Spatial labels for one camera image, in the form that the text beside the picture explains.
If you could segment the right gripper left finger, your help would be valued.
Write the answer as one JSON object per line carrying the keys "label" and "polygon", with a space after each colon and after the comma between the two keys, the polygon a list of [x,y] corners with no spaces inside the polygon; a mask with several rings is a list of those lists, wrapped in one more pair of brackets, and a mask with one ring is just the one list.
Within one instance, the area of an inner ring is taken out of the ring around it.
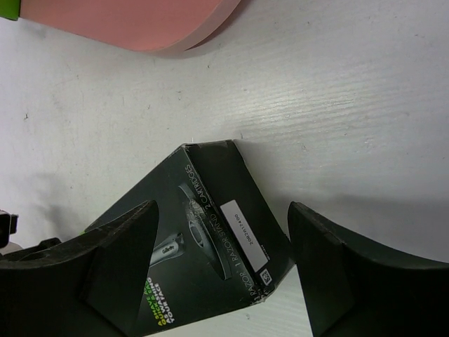
{"label": "right gripper left finger", "polygon": [[159,209],[1,257],[2,336],[133,336]]}

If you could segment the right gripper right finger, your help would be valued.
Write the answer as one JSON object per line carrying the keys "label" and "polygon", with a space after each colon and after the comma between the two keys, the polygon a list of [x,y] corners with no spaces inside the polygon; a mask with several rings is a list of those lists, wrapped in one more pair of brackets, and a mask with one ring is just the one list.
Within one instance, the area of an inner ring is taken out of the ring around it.
{"label": "right gripper right finger", "polygon": [[447,336],[448,264],[293,202],[288,229],[314,336]]}

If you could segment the black green razor box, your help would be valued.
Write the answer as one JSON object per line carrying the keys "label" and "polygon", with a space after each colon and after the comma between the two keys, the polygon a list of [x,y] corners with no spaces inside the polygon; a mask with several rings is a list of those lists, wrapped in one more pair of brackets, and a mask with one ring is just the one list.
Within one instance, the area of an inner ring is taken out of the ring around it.
{"label": "black green razor box", "polygon": [[146,200],[159,222],[134,336],[259,303],[293,267],[290,242],[233,140],[179,146],[93,227]]}
{"label": "black green razor box", "polygon": [[0,0],[0,17],[17,21],[20,17],[20,0]]}

